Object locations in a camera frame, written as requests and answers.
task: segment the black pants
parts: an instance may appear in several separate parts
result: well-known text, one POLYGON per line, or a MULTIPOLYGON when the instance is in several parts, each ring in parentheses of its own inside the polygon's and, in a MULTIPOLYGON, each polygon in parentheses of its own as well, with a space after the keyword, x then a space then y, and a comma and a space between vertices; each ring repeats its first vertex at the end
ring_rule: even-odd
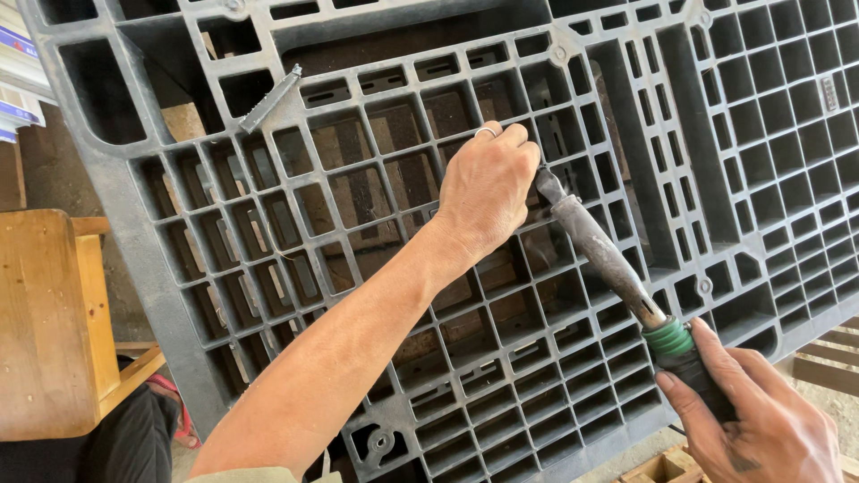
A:
POLYGON ((180 411, 141 384, 86 436, 0 443, 0 481, 169 483, 180 411))

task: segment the tattoo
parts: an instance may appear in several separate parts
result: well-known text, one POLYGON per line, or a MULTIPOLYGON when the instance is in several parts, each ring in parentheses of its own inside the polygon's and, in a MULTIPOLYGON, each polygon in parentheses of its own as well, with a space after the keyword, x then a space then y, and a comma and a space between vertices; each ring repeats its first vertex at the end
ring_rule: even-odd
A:
POLYGON ((728 461, 737 473, 745 473, 746 471, 753 471, 760 468, 760 463, 753 459, 750 460, 742 455, 738 455, 736 450, 727 444, 725 445, 725 455, 728 457, 728 461))

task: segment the sleeve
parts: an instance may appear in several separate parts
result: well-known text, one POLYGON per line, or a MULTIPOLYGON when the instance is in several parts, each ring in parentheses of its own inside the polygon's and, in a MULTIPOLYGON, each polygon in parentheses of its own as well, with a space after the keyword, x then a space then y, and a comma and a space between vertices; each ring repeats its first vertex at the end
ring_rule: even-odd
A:
MULTIPOLYGON (((186 483, 298 483, 286 468, 237 468, 214 474, 204 474, 186 483)), ((314 483, 343 483, 340 473, 331 473, 314 483)))

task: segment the forearm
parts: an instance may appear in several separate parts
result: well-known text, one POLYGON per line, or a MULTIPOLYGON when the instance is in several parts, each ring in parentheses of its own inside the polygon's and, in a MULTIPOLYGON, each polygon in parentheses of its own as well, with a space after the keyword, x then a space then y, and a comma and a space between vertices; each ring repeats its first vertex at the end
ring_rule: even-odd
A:
POLYGON ((475 261, 440 243, 440 231, 437 224, 427 224, 369 281, 290 344, 212 432, 192 476, 283 466, 300 478, 433 297, 475 261))

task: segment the plastic pallet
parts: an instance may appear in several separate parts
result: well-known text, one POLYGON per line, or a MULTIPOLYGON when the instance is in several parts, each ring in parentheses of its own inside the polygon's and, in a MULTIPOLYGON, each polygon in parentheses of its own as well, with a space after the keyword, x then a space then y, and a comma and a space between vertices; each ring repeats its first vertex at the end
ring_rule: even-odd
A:
MULTIPOLYGON (((527 126, 656 301, 726 345, 776 360, 859 312, 854 0, 21 10, 203 436, 426 223, 487 119, 527 126), (161 109, 188 102, 204 136, 176 142, 161 109)), ((569 481, 673 418, 636 322, 528 203, 343 428, 360 481, 569 481)))

